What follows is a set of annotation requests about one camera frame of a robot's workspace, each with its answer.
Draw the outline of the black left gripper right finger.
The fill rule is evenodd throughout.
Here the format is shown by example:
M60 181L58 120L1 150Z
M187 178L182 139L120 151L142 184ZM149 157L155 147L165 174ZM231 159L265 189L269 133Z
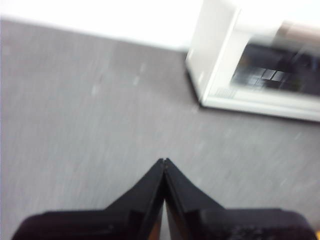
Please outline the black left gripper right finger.
M306 218L280 208L225 208L164 160L166 210L173 240L315 240Z

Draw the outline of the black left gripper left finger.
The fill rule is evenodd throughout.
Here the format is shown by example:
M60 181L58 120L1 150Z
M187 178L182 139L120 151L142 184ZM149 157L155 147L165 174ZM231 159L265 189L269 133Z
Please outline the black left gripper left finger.
M105 209L49 211L26 218L14 240L157 240L164 203L165 161Z

